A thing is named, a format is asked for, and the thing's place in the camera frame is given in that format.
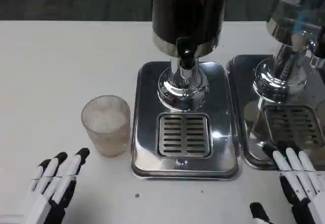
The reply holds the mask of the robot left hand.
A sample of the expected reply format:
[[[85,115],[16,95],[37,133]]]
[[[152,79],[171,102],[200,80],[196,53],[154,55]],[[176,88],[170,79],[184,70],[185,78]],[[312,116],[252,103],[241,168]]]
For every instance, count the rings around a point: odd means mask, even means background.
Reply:
[[[88,148],[81,148],[66,166],[62,166],[68,158],[66,152],[43,160],[27,189],[22,213],[2,216],[1,223],[62,223],[89,154]]]

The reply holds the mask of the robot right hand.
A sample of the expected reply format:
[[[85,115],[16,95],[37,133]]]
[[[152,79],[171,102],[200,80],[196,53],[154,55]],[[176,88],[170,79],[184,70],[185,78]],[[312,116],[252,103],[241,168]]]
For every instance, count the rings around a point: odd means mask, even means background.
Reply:
[[[279,172],[295,222],[324,223],[324,175],[316,171],[309,156],[296,148],[281,151],[271,144],[264,144],[262,150]]]

